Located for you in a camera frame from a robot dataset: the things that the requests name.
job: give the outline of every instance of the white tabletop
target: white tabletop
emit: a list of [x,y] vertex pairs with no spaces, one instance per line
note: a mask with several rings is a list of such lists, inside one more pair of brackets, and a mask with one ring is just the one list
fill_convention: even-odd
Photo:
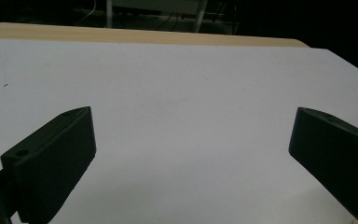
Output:
[[328,50],[0,40],[0,155],[84,105],[97,155],[51,223],[352,221],[288,153],[299,106],[358,127]]

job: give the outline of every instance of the white table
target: white table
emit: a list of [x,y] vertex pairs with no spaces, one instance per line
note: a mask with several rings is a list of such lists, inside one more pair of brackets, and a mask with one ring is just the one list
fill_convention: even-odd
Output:
[[327,50],[0,40],[0,155],[84,105],[97,156],[51,223],[352,220],[287,151],[298,106],[358,127]]
[[198,33],[208,0],[106,0],[106,26],[112,28],[113,6],[135,7],[196,15],[193,32]]

